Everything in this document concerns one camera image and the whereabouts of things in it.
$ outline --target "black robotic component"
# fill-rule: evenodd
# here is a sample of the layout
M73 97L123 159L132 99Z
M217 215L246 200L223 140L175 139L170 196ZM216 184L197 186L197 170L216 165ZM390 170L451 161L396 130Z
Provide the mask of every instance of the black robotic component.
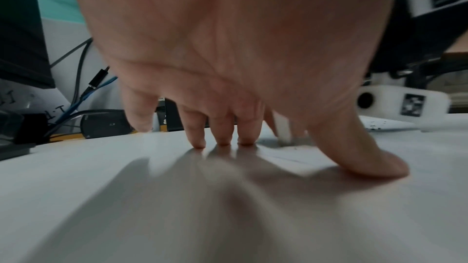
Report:
M444 73L468 69L468 54L443 55L467 29L468 0L395 0L363 86L372 73L388 73L405 77L406 87L426 89Z

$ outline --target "palm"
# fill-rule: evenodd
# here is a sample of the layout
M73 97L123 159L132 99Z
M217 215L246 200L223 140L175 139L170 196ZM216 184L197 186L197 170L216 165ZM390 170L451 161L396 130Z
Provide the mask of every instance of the palm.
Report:
M165 96L177 102L195 146L203 143L190 130L200 133L206 115L215 137L232 134L236 115L247 143L258 137L264 102L309 127L319 147L348 167L328 153L330 136L323 134L362 129L352 101L390 2L79 0L121 80L131 123L142 123L155 98ZM368 136L362 144L375 146Z

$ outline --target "blue cable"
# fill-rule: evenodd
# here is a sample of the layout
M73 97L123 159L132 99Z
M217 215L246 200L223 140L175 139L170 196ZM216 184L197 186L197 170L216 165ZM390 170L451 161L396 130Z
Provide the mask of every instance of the blue cable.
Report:
M97 88L95 88L92 92L89 92L87 95L85 95L81 100L79 100L78 102L76 102L75 104L73 104L72 106L70 106L64 113L62 113L62 115L57 119L56 121L56 124L60 123L63 119L67 118L68 116L70 116L73 112L75 112L78 107L81 105L81 103L83 103L84 100L86 100L87 98L89 98L89 96L91 96L95 91L97 91L98 89L100 88L103 88L105 87L106 85L109 85L111 83L113 83L114 81L117 80L117 76L114 76L112 78L110 78L109 80L105 81L104 83L102 83L100 86L98 86Z

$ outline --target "white desk surface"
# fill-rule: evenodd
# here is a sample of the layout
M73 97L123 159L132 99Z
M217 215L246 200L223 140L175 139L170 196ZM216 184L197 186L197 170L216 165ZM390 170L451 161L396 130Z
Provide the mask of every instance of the white desk surface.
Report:
M37 147L0 162L0 262L468 262L468 117L365 120L411 176L359 179L267 128L228 152L209 129L202 154L183 132Z

